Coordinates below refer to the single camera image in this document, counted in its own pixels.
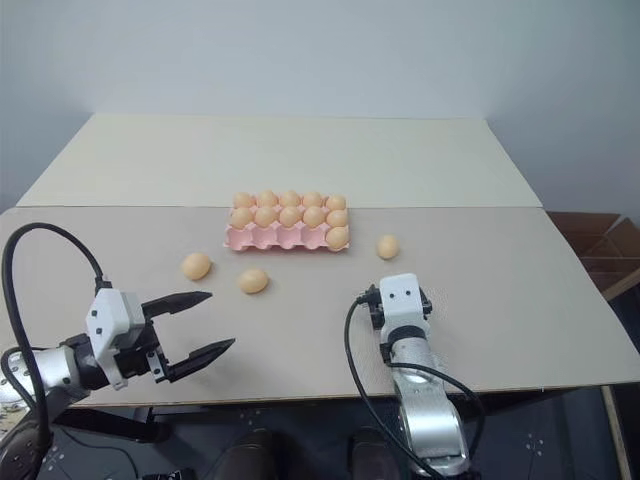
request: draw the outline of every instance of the white wall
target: white wall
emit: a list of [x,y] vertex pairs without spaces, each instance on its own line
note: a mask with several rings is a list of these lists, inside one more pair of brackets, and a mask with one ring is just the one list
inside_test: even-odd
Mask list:
[[5,205],[92,111],[472,116],[547,208],[640,221],[637,0],[0,1]]

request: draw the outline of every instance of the person's foot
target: person's foot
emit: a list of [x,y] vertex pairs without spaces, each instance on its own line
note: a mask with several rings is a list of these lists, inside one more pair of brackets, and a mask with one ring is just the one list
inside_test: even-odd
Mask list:
[[277,480],[275,441],[268,430],[254,430],[222,454],[214,480]]
[[153,475],[145,475],[142,480],[197,480],[196,472],[191,468],[176,470],[171,473],[155,473]]
[[363,428],[351,437],[349,470],[353,480],[399,480],[400,470],[382,435]]

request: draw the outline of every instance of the egg tray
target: egg tray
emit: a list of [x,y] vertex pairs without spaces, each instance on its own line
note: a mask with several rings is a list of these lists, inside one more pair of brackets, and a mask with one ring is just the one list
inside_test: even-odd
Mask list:
[[[280,210],[283,207],[276,205],[273,207],[276,213],[280,214]],[[305,207],[302,205],[297,207],[301,212],[305,211]],[[251,213],[256,212],[258,207],[250,207]],[[229,216],[233,213],[233,208],[229,212]],[[322,211],[329,213],[327,207],[322,207]],[[349,242],[339,249],[329,249],[329,245],[325,240],[327,232],[332,227],[324,222],[315,228],[310,228],[305,225],[304,222],[299,221],[292,227],[285,227],[277,220],[266,228],[259,227],[255,223],[251,222],[242,230],[233,228],[231,225],[227,225],[225,229],[226,239],[224,242],[225,247],[229,247],[231,250],[242,252],[249,247],[255,247],[259,250],[269,250],[271,247],[280,247],[284,250],[291,250],[295,247],[304,247],[307,250],[316,250],[318,248],[327,248],[331,252],[339,252],[349,247]]]

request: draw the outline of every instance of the pink egg carton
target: pink egg carton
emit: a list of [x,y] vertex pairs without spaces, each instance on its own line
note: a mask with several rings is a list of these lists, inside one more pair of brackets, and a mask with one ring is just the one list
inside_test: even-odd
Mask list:
[[[273,207],[278,216],[280,215],[282,208],[283,207],[280,205]],[[305,207],[299,205],[297,208],[304,214],[304,211],[306,210]],[[254,214],[257,209],[258,207],[255,205],[250,207],[251,212]],[[233,210],[234,209],[232,208],[229,211],[229,216],[231,216]],[[326,217],[327,213],[329,213],[329,209],[327,207],[322,207],[322,210]],[[266,228],[260,227],[253,222],[249,223],[242,230],[238,230],[233,228],[231,225],[227,225],[225,229],[226,240],[224,242],[224,246],[238,252],[242,252],[249,247],[256,247],[259,250],[269,250],[271,247],[280,247],[285,250],[291,250],[295,247],[304,247],[308,250],[315,250],[321,247],[328,248],[329,245],[325,240],[325,236],[331,228],[332,227],[326,222],[321,223],[315,228],[311,228],[308,225],[305,225],[302,220],[290,228],[283,226],[277,220]],[[347,242],[342,248],[330,251],[338,252],[348,247],[349,242]]]

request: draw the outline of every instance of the white table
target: white table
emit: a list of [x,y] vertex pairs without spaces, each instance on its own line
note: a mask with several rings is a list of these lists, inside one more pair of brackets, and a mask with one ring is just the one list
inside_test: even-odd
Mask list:
[[[298,188],[296,182],[306,182],[301,190],[313,188],[308,178],[295,174],[291,181],[270,183],[279,178],[273,172],[290,172],[287,166],[292,158],[284,154],[280,163],[275,163],[277,156],[270,157],[270,168],[262,170],[265,177],[257,179],[247,173],[247,187],[238,183],[240,177],[225,182],[222,178],[226,177],[205,175],[208,169],[215,172],[217,167],[219,171],[229,168],[221,164],[224,157],[219,150],[203,150],[204,138],[211,135],[209,128],[215,130],[222,122],[228,131],[231,127],[225,122],[230,122],[236,133],[242,132],[244,119],[125,116],[121,120],[94,117],[85,127],[86,133],[83,129],[76,135],[20,207],[0,217],[0,241],[4,242],[21,224],[49,221],[77,234],[115,285],[138,292],[141,300],[175,291],[213,291],[214,297],[201,306],[156,322],[165,352],[173,361],[204,343],[228,337],[236,337],[237,342],[211,367],[177,384],[155,385],[146,376],[132,380],[130,387],[120,392],[109,388],[96,392],[85,404],[216,403],[355,395],[342,345],[346,310],[370,283],[408,271],[418,274],[434,303],[430,320],[434,350],[444,360],[448,373],[471,388],[490,392],[640,380],[640,357],[617,318],[508,157],[499,145],[491,145],[497,141],[484,122],[463,120],[458,131],[458,121],[418,122],[419,128],[400,121],[410,131],[426,129],[416,138],[433,139],[435,144],[444,135],[443,129],[449,130],[448,138],[458,139],[451,150],[445,148],[443,155],[453,159],[450,162],[421,156],[421,144],[417,143],[407,155],[424,157],[424,163],[416,160],[406,170],[402,158],[396,159],[395,167],[404,172],[405,178],[427,179],[426,183],[434,186],[432,190],[409,195],[397,185],[395,189],[382,188],[376,185],[381,179],[376,180],[375,174],[361,175],[345,164],[349,181],[333,191],[345,193],[352,207],[375,206],[383,198],[396,208],[352,208],[351,248],[333,254],[279,250],[236,253],[222,247],[228,210],[220,202],[228,204],[232,192],[256,190],[258,184],[259,188],[275,190]],[[200,121],[209,127],[194,127],[189,136],[189,125]],[[255,140],[254,122],[249,121],[255,136],[240,136]],[[269,123],[266,119],[260,122]],[[276,126],[296,124],[293,119],[274,122]],[[299,135],[296,147],[289,152],[293,155],[295,150],[297,161],[305,158],[300,157],[305,151],[323,147],[312,139],[326,139],[325,130],[337,135],[340,129],[332,122],[344,121],[317,120],[316,125],[324,125],[318,127],[321,131],[309,126],[316,120],[301,122],[308,136],[302,141]],[[365,128],[355,120],[346,122],[356,124],[350,127],[354,132]],[[390,122],[394,135],[406,134],[397,121]],[[430,125],[440,133],[430,134]],[[386,132],[383,126],[376,128]],[[277,137],[284,145],[274,129],[278,130],[265,127],[264,142],[273,145],[277,142],[269,139]],[[455,153],[462,148],[458,142],[469,145],[464,142],[465,129],[475,132],[469,134],[469,144],[484,144],[486,152],[497,152],[496,156],[486,153],[476,158],[471,155],[473,149],[467,156]],[[180,133],[172,136],[174,130]],[[136,135],[138,131],[155,134],[143,135],[142,141]],[[394,135],[383,135],[387,147],[380,144],[375,151],[395,151],[389,143]],[[349,148],[356,148],[358,138],[362,137],[351,138],[354,145]],[[139,157],[145,148],[152,148],[162,158],[158,169],[147,172],[152,162],[146,156]],[[106,156],[105,151],[113,156]],[[180,165],[189,167],[185,171],[199,173],[190,173],[183,182],[171,182],[167,175],[179,171],[171,159],[178,156],[168,151],[189,153],[179,157]],[[258,165],[259,151],[254,156]],[[381,157],[371,159],[372,172],[380,161]],[[474,182],[464,180],[465,165],[474,172]],[[94,200],[87,188],[87,172],[99,177],[92,180],[99,200]],[[502,180],[491,183],[491,179]],[[316,188],[326,192],[328,181],[321,176]],[[469,188],[462,188],[460,182],[466,182]],[[174,190],[164,195],[162,188],[169,185],[183,192],[182,203],[175,199]],[[189,196],[189,191],[196,194]],[[63,206],[36,206],[47,202]],[[96,202],[106,206],[98,207]],[[122,206],[123,202],[143,206]],[[180,206],[160,206],[172,202]],[[403,208],[404,202],[414,208]],[[428,208],[434,205],[457,208]],[[374,253],[376,238],[387,232],[398,235],[402,246],[401,255],[391,262],[381,261]],[[196,284],[182,277],[178,269],[183,256],[192,251],[204,251],[216,262],[214,272]],[[19,247],[15,264],[18,298],[34,345],[55,344],[83,330],[92,277],[72,247],[47,232],[32,233]],[[236,288],[235,278],[250,266],[264,268],[273,280],[268,290],[248,297]],[[13,343],[6,322],[0,324],[0,339],[2,349]],[[366,312],[358,311],[353,342],[361,375],[371,393],[389,394],[392,385],[376,339]]]

